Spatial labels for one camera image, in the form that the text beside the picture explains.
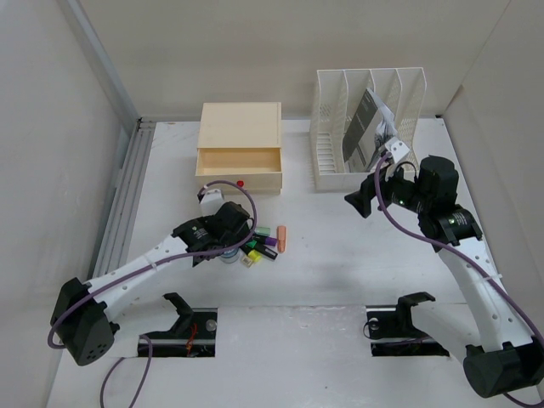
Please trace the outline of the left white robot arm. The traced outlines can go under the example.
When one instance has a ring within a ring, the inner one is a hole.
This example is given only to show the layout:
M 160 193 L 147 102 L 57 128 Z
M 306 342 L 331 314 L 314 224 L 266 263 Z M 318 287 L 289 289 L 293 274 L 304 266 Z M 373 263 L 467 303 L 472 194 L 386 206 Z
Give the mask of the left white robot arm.
M 122 314 L 150 293 L 170 264 L 180 262 L 187 271 L 234 250 L 248 241 L 256 221 L 255 207 L 248 212 L 227 201 L 212 215 L 183 222 L 148 252 L 110 273 L 85 282 L 68 280 L 54 305 L 48 346 L 67 350 L 79 366 L 94 363 L 128 331 Z

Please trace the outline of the purple capped black highlighter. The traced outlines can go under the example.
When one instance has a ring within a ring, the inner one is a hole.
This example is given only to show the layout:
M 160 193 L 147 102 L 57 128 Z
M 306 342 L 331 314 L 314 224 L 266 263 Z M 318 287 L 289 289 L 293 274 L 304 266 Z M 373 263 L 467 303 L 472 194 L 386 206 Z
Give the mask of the purple capped black highlighter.
M 278 240 L 276 238 L 267 235 L 254 234 L 253 239 L 256 242 L 267 247 L 276 247 L 278 243 Z

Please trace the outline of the orange highlighter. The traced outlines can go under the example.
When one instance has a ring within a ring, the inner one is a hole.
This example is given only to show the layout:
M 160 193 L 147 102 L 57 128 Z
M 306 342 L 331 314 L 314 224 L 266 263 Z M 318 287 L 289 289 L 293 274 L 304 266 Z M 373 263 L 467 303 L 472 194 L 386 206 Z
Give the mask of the orange highlighter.
M 277 249 L 279 253 L 284 253 L 286 250 L 287 228 L 285 225 L 279 225 L 276 231 Z

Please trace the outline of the aluminium rail frame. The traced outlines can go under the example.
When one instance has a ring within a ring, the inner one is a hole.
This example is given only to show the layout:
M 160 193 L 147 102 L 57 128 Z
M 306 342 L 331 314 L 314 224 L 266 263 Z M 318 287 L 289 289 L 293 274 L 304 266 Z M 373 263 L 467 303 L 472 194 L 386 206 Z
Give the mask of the aluminium rail frame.
M 114 195 L 98 236 L 88 278 L 101 276 L 126 263 L 150 158 L 156 122 L 140 118 L 114 183 Z

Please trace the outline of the mint green highlighter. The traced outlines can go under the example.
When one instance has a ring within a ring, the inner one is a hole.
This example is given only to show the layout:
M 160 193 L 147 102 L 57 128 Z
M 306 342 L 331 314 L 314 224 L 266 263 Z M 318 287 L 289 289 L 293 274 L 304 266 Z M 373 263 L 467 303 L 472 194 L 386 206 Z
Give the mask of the mint green highlighter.
M 271 228 L 269 227 L 263 227 L 263 226 L 258 226 L 255 230 L 254 230 L 254 233 L 256 235 L 261 235 L 261 236 L 270 236 L 271 235 Z

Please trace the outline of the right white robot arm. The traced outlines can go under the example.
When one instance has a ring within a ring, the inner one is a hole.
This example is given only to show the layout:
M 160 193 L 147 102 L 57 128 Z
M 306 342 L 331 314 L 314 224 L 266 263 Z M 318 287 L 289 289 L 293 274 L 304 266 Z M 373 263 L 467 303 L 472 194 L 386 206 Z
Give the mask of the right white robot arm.
M 428 156 L 408 180 L 390 156 L 360 188 L 344 197 L 363 218 L 372 200 L 400 232 L 428 243 L 453 275 L 474 327 L 440 312 L 434 296 L 416 292 L 400 297 L 387 311 L 370 310 L 371 339 L 431 337 L 461 364 L 473 391 L 482 398 L 534 387 L 543 379 L 543 336 L 507 294 L 490 261 L 474 216 L 457 204 L 459 174 L 452 161 Z

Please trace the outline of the black marker pen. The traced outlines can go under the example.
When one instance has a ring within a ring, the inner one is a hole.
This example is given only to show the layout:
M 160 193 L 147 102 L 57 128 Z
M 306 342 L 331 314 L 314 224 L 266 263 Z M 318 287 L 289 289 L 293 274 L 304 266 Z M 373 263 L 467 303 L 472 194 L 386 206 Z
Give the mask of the black marker pen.
M 276 260 L 278 256 L 278 253 L 275 250 L 270 249 L 267 246 L 255 245 L 253 249 L 270 260 Z

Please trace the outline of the blue labelled tape roll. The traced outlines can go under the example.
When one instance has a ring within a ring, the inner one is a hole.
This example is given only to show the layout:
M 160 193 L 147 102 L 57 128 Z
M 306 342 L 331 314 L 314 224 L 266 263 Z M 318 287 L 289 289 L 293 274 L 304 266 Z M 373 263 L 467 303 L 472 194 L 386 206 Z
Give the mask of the blue labelled tape roll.
M 240 256 L 239 249 L 236 248 L 236 249 L 224 252 L 220 256 L 220 260 L 225 264 L 233 264 L 238 260 L 239 256 Z

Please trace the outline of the yellow highlighter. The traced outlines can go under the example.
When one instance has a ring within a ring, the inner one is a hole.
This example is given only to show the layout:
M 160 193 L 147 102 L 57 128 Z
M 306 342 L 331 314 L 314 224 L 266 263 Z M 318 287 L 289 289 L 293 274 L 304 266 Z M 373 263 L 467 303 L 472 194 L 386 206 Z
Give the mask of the yellow highlighter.
M 241 258 L 241 263 L 247 268 L 251 268 L 254 264 L 261 260 L 261 254 L 256 251 L 250 251 L 248 254 L 244 254 Z

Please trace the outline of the white mesh file organizer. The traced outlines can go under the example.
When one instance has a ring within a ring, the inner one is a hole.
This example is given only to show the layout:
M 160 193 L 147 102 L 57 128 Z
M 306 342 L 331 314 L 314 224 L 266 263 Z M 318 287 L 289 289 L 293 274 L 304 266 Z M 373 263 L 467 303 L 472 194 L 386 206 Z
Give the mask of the white mesh file organizer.
M 383 152 L 414 163 L 426 87 L 421 67 L 319 70 L 310 123 L 316 190 L 357 189 Z

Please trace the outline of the cream drawer cabinet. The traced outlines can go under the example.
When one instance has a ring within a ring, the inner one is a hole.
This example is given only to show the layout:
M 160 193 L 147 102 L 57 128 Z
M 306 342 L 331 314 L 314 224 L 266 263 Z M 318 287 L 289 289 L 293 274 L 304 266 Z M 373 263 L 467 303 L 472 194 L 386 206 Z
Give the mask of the cream drawer cabinet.
M 204 103 L 198 149 L 281 147 L 281 103 Z

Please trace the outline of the dark grey booklet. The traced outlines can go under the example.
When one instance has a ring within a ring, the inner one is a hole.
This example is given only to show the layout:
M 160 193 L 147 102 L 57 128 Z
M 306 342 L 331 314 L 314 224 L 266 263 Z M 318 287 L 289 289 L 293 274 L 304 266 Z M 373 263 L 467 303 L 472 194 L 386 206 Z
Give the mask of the dark grey booklet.
M 385 143 L 397 134 L 394 113 L 367 88 L 343 137 L 346 171 L 367 173 L 372 170 Z

